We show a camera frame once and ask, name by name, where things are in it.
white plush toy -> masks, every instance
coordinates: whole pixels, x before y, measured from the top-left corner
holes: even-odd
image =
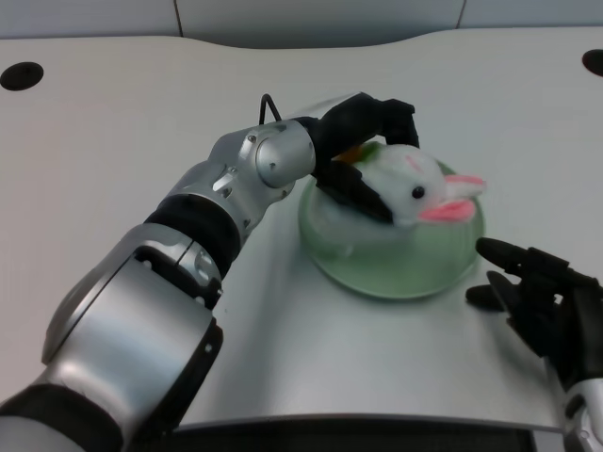
[[[400,241],[417,223],[469,221],[476,210],[470,199],[485,189],[479,177],[445,176],[434,158],[412,146],[379,146],[355,166],[392,211],[394,224],[369,218],[313,189],[310,227],[342,255],[360,244]]]

bunny ear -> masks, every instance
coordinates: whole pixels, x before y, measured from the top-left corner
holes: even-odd
[[[421,212],[418,219],[428,222],[469,221],[475,215],[472,201],[450,201]]]
[[[475,198],[486,188],[486,183],[482,178],[476,176],[445,176],[446,181],[446,199],[463,200]]]

robotic hand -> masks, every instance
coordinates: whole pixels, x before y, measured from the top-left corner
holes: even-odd
[[[376,135],[418,147],[414,112],[358,94],[320,120],[263,124],[262,111],[259,126],[220,138],[61,302],[46,369],[0,406],[0,450],[118,451],[177,427],[220,351],[221,281],[268,207],[313,174],[391,221],[362,174],[332,158]]]
[[[534,248],[491,238],[481,238],[476,248],[521,282],[489,271],[490,284],[469,289],[467,301],[506,311],[530,350],[549,359],[564,391],[565,450],[603,452],[603,288],[567,261]]]

white wall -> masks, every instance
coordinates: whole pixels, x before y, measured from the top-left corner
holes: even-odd
[[[178,36],[173,0],[0,0],[0,38]]]
[[[370,45],[457,25],[603,25],[603,0],[175,0],[175,4],[185,37],[260,48]],[[0,0],[0,38],[178,36],[175,4],[174,0]]]

table surface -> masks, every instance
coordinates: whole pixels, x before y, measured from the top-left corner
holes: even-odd
[[[177,38],[0,41],[0,399],[42,370],[67,291],[223,134],[365,91],[416,106],[424,150],[484,177],[489,236],[602,277],[603,79],[581,65],[603,28],[457,30],[377,47],[242,50]],[[379,301],[327,280],[300,248],[302,184],[272,206],[225,281],[224,345],[185,424],[376,414],[558,426],[542,362],[499,315],[447,293]]]

